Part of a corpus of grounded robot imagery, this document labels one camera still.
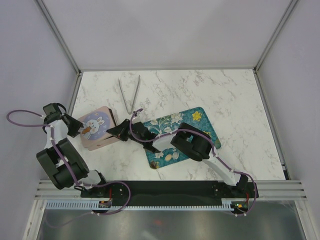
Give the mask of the metal tongs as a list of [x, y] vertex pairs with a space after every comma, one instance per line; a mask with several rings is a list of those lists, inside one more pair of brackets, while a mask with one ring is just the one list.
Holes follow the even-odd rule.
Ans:
[[140, 90], [140, 85], [142, 82], [141, 76], [138, 75], [137, 83], [134, 85], [135, 89], [132, 90], [132, 94], [130, 95], [130, 97], [132, 98], [129, 100], [127, 99], [128, 90], [123, 88], [121, 79], [118, 78], [117, 82], [118, 82], [118, 86], [119, 86], [120, 94], [124, 103], [125, 110], [129, 115], [131, 115], [135, 110], [135, 106], [136, 106], [136, 102], [137, 102], [137, 98]]

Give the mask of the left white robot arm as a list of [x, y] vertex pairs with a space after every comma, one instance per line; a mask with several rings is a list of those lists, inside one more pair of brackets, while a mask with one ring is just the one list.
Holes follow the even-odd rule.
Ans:
[[98, 197], [105, 197], [109, 184], [97, 170], [90, 170], [68, 137], [80, 134], [83, 123], [65, 113], [50, 113], [44, 118], [46, 145], [36, 154], [43, 170], [53, 183], [62, 190], [75, 187], [80, 191], [92, 188]]

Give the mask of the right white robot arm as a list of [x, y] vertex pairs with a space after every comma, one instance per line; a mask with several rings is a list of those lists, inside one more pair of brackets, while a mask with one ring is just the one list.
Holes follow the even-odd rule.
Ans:
[[125, 119], [106, 132], [123, 142], [135, 141], [153, 154], [176, 148], [189, 159], [204, 162], [212, 168], [222, 178], [233, 197], [241, 197], [247, 191], [248, 176], [231, 169], [223, 162], [215, 152], [211, 137], [188, 123], [182, 122], [176, 130], [159, 135], [149, 131], [142, 122], [133, 124]]

